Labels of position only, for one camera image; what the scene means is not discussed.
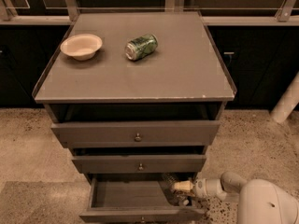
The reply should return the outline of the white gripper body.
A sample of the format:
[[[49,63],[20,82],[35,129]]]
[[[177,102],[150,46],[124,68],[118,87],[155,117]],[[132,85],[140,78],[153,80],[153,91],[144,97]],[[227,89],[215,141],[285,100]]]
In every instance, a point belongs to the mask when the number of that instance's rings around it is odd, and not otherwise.
[[[198,198],[217,197],[222,200],[225,192],[219,179],[199,178],[193,182],[193,193]]]

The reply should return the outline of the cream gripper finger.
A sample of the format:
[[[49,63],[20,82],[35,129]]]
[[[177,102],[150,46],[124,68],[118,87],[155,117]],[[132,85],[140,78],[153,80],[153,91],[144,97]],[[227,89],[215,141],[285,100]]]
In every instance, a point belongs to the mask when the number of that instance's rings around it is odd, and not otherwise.
[[[193,189],[193,183],[190,180],[175,182],[172,185],[173,190],[190,192]]]

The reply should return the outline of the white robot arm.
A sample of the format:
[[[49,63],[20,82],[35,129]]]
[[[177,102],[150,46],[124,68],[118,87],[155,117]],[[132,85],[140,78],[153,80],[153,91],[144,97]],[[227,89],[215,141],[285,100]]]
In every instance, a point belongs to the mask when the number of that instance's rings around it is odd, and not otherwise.
[[[236,224],[298,224],[298,79],[272,112],[226,111],[205,171],[175,190],[237,204]]]

